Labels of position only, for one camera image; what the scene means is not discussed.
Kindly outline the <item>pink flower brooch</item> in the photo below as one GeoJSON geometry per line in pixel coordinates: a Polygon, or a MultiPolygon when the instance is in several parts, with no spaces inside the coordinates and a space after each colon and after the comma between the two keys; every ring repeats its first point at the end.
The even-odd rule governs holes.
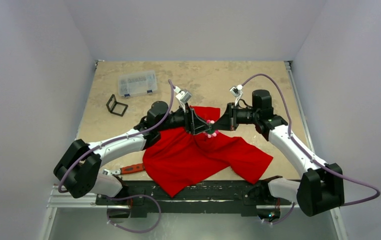
{"type": "Polygon", "coordinates": [[[215,123],[214,120],[207,120],[206,123],[209,125],[210,129],[209,130],[206,130],[204,132],[204,135],[207,137],[207,138],[215,138],[218,134],[219,134],[219,131],[216,130],[216,129],[213,129],[213,124],[215,123]]]}

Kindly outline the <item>red t-shirt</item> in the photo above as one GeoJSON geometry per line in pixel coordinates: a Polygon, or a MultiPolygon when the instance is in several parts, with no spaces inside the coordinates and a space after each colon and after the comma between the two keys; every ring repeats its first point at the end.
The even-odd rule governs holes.
{"type": "Polygon", "coordinates": [[[161,139],[142,157],[149,177],[170,197],[228,167],[255,184],[272,160],[271,155],[242,137],[192,135],[182,127],[163,130],[161,139]]]}

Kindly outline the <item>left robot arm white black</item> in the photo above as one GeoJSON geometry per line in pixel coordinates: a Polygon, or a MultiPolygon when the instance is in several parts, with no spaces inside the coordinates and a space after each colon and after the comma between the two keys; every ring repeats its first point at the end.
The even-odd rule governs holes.
{"type": "Polygon", "coordinates": [[[161,131],[183,128],[186,133],[197,135],[212,130],[213,123],[197,115],[188,104],[171,111],[166,102],[156,101],[146,116],[124,134],[91,143],[73,141],[53,170],[60,181],[58,190],[76,199],[94,193],[107,196],[116,205],[123,204],[128,191],[115,174],[100,171],[103,165],[152,147],[161,139],[161,131]]]}

